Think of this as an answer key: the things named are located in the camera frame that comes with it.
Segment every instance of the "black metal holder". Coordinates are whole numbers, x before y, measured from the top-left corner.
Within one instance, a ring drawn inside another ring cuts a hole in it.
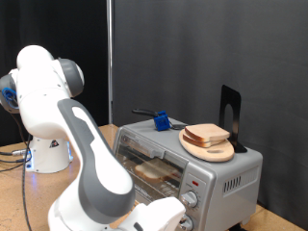
[[[241,95],[225,85],[221,88],[220,110],[219,110],[219,127],[224,128],[224,113],[225,107],[230,104],[233,111],[232,134],[229,141],[234,147],[236,153],[245,153],[247,149],[238,142],[239,126],[240,126],[240,111],[241,111]]]

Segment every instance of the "toaster oven door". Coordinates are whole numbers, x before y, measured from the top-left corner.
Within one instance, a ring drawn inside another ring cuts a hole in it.
[[[178,198],[186,162],[155,143],[125,132],[118,137],[115,156],[131,174],[136,192],[147,202]]]

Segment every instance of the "cable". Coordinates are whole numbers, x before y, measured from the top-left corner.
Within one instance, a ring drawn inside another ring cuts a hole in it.
[[[30,144],[31,138],[32,138],[32,136],[29,134],[26,153],[29,152],[29,144]],[[26,221],[27,221],[27,225],[28,225],[29,231],[32,231],[31,226],[30,226],[30,222],[29,222],[29,218],[28,218],[27,205],[26,205],[26,193],[25,193],[25,171],[26,171],[26,163],[27,163],[26,160],[27,160],[27,158],[24,158],[23,169],[22,169],[22,199],[23,199],[23,209],[24,209],[24,212],[25,212],[25,218],[26,218]]]
[[[15,122],[17,123],[18,129],[19,129],[19,135],[20,135],[22,141],[23,141],[23,142],[26,144],[26,146],[27,146],[27,142],[25,141],[25,138],[23,137],[22,129],[21,129],[21,125],[20,125],[19,121],[17,120],[17,118],[16,118],[13,114],[10,114],[10,115],[12,116],[12,118],[13,118],[13,119],[15,120]]]
[[[27,160],[26,163],[30,162],[31,159],[32,159],[32,153],[30,152],[30,158]],[[22,163],[22,162],[24,162],[24,159],[19,159],[19,160],[16,160],[15,162],[7,162],[7,161],[0,161],[0,162],[4,162],[4,163]],[[8,169],[0,170],[0,172],[12,170],[12,169],[15,169],[15,168],[17,168],[17,167],[21,167],[22,165],[23,165],[23,164],[21,164],[21,165],[19,165],[19,166],[15,166],[15,167],[8,168]]]
[[[18,168],[18,167],[21,167],[23,164],[19,165],[19,166],[15,166],[15,167],[11,167],[11,168],[8,168],[8,169],[4,169],[4,170],[0,170],[0,172],[2,171],[7,171],[7,170],[12,170],[14,168]]]
[[[12,152],[0,152],[1,156],[12,156]]]

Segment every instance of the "silver toaster oven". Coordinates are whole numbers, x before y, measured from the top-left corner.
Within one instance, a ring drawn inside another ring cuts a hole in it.
[[[152,119],[120,127],[114,144],[137,201],[177,197],[186,206],[178,228],[187,231],[224,231],[255,213],[263,157],[247,150],[228,162],[206,162],[182,147],[179,131],[158,132]]]

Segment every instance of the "wooden table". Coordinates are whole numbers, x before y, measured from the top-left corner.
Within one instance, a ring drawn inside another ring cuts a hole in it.
[[[106,125],[100,127],[107,143],[113,147],[117,127]],[[25,148],[24,143],[0,147],[0,151],[11,152]],[[47,215],[52,203],[60,196],[67,186],[76,178],[80,162],[72,150],[73,162],[65,170],[40,174],[27,172],[25,179],[26,199],[30,224],[33,231],[49,231]],[[13,157],[1,156],[1,160]],[[0,170],[15,164],[0,163]],[[21,193],[22,167],[0,172],[0,231],[27,231]],[[113,223],[116,226],[125,218]],[[303,229],[257,205],[257,211],[251,216],[250,222],[244,226],[249,231],[303,231]]]

